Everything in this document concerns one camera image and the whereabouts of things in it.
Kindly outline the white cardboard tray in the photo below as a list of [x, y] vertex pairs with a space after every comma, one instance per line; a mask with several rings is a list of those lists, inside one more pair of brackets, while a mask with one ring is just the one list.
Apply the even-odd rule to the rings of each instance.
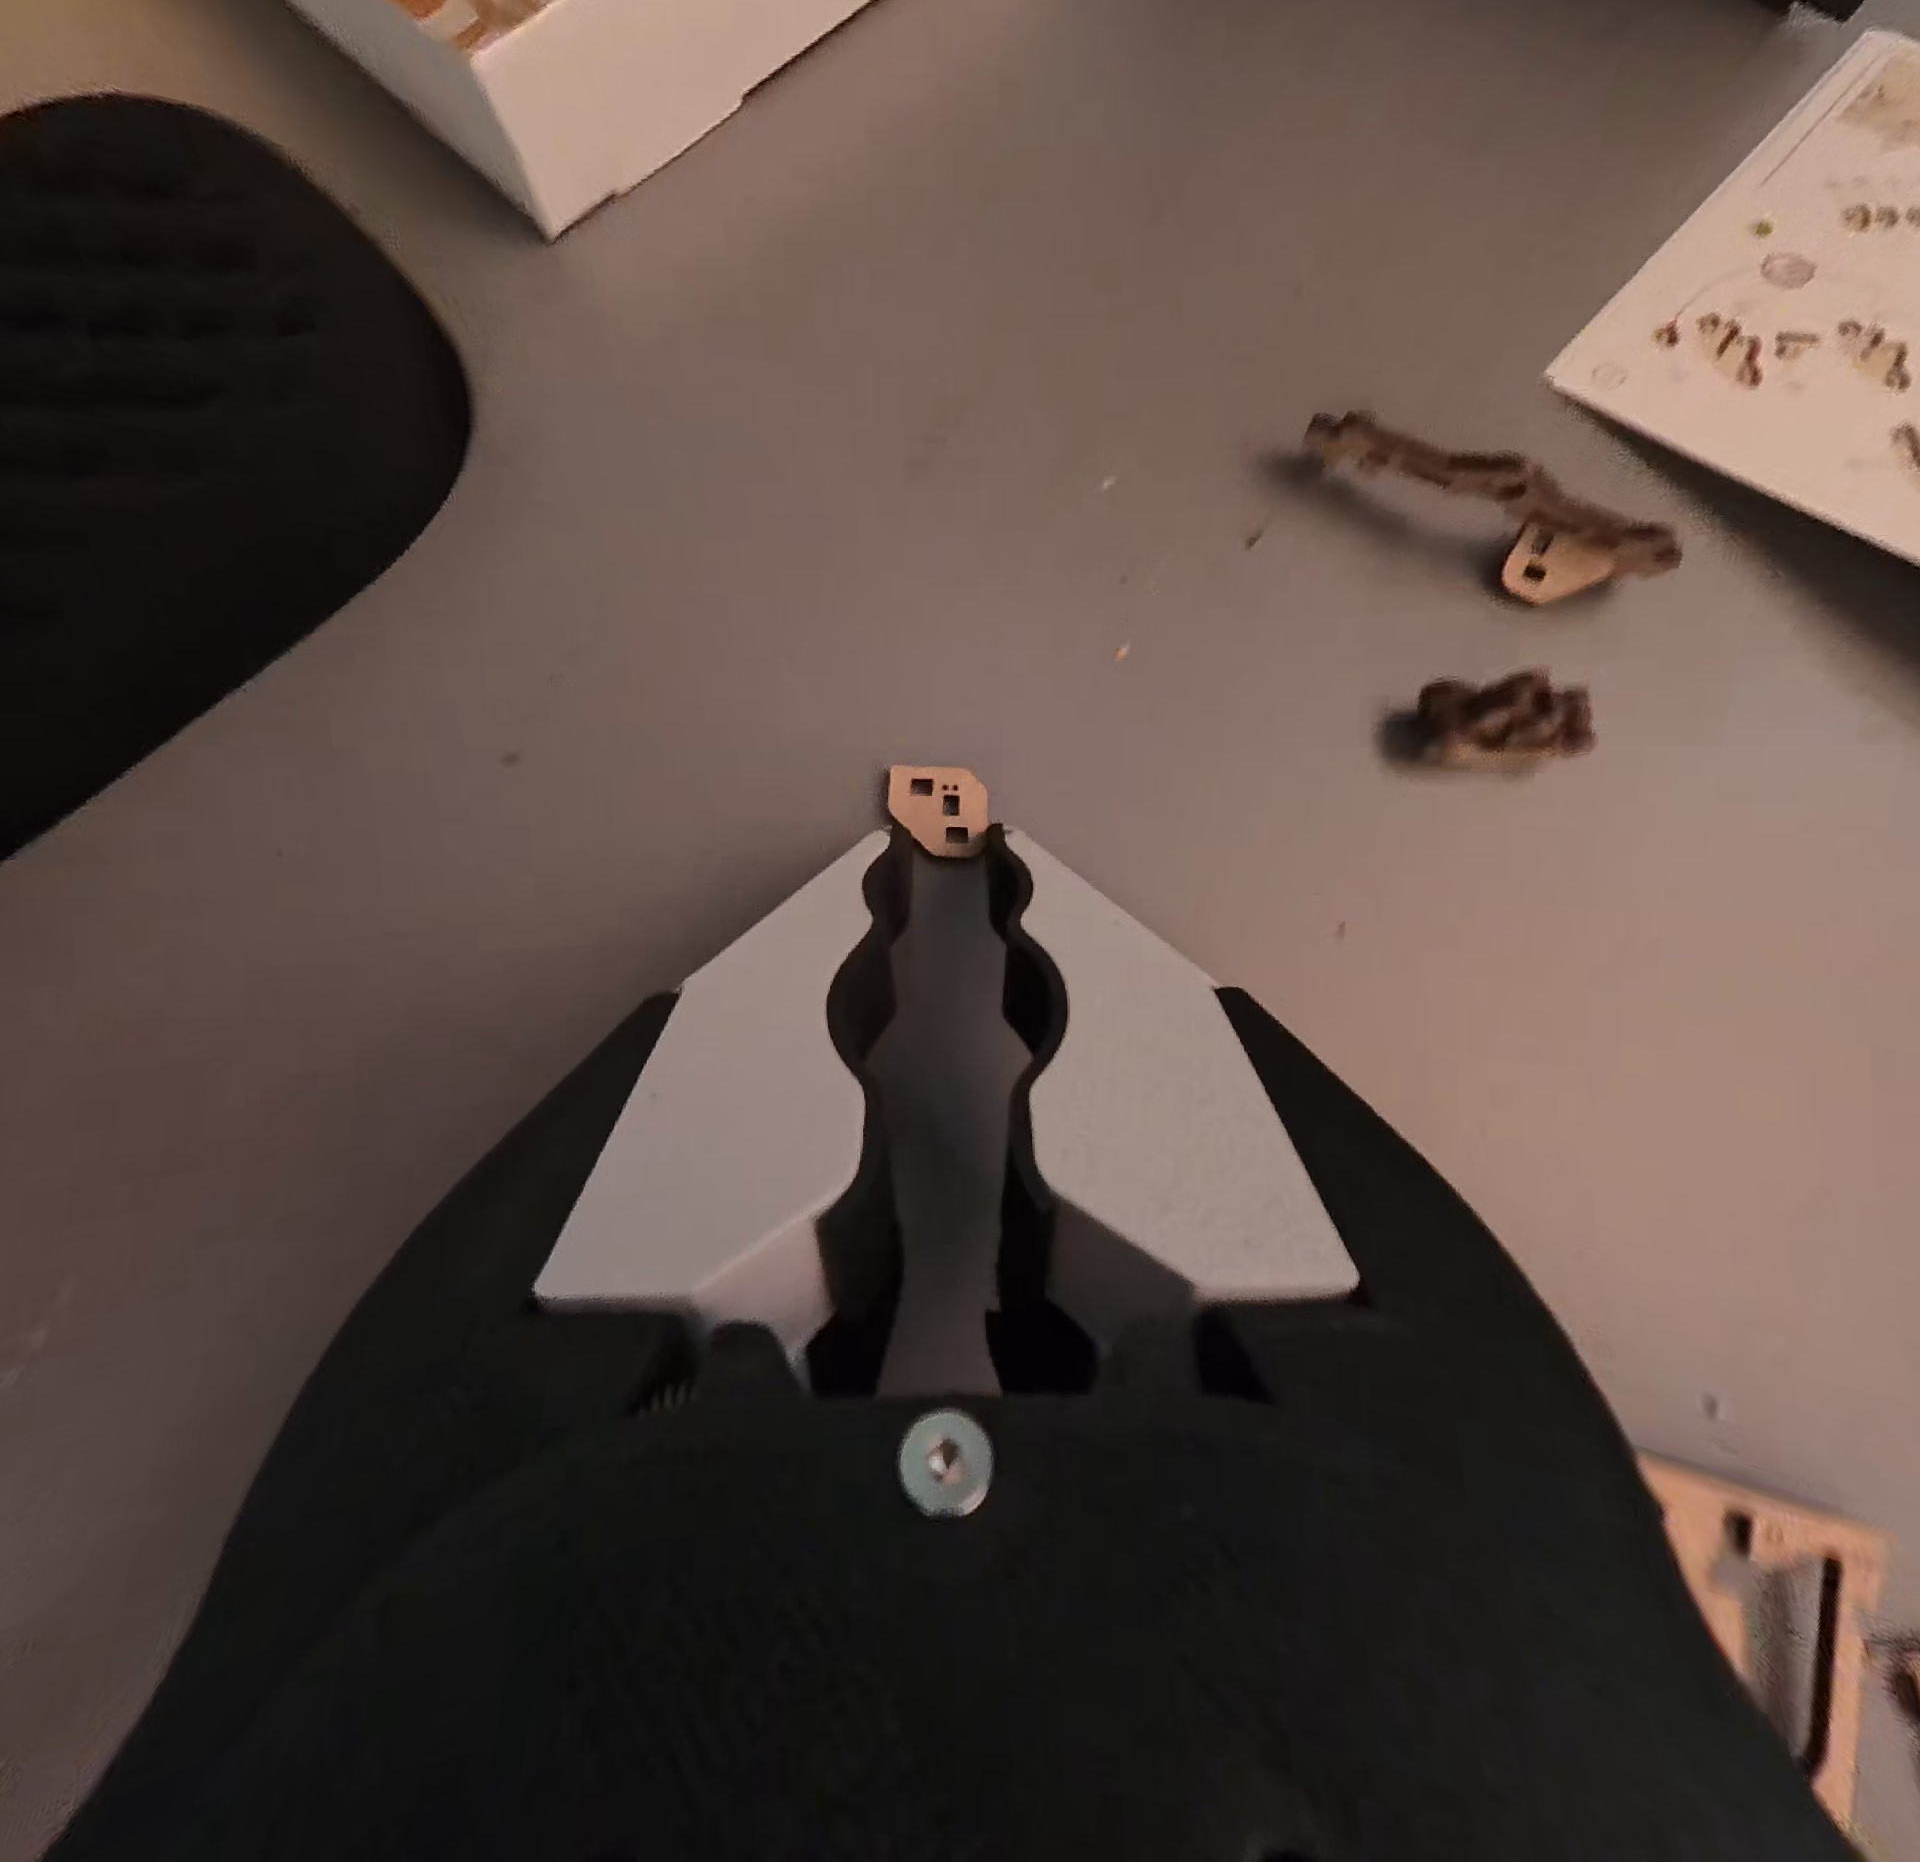
[[474, 55], [388, 0], [284, 3], [553, 240], [877, 0], [559, 0]]

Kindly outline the wooden chain assembly with plate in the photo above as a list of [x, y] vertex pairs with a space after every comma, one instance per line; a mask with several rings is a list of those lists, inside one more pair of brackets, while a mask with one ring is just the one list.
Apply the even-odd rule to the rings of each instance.
[[1306, 428], [1304, 456], [1327, 474], [1389, 474], [1501, 508], [1518, 528], [1501, 589], [1533, 606], [1670, 574], [1683, 559], [1680, 530], [1582, 499], [1533, 458], [1447, 448], [1366, 409], [1319, 411]]

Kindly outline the illustrated instruction booklet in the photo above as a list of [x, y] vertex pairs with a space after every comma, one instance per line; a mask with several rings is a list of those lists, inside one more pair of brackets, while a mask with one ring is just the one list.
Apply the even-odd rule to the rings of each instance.
[[1916, 562], [1916, 39], [1867, 30], [1569, 341], [1547, 381]]

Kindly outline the small wooden plate part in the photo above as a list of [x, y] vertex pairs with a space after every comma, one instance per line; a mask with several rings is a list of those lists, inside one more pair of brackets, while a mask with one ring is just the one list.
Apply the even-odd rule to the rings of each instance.
[[994, 825], [984, 781], [959, 764], [897, 762], [888, 770], [882, 801], [890, 820], [937, 859], [981, 856]]

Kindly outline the wooden parts sheet frame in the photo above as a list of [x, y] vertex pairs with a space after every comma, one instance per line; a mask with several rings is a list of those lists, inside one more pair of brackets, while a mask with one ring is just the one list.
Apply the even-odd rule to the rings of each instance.
[[1640, 1469], [1722, 1653], [1840, 1834], [1857, 1837], [1889, 1538], [1836, 1511], [1648, 1453]]

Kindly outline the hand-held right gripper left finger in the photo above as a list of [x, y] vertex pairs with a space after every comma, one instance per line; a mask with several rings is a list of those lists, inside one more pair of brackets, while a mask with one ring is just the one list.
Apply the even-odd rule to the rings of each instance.
[[860, 838], [680, 986], [533, 1283], [546, 1311], [754, 1323], [814, 1394], [877, 1394], [906, 1249], [872, 1057], [911, 859]]

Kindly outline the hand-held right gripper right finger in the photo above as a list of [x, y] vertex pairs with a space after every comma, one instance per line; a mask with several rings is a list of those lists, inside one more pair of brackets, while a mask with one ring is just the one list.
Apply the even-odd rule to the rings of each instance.
[[1003, 1394], [1089, 1390], [1141, 1324], [1351, 1301], [1219, 984], [1018, 829], [990, 840], [987, 903], [1025, 1054], [987, 1311]]

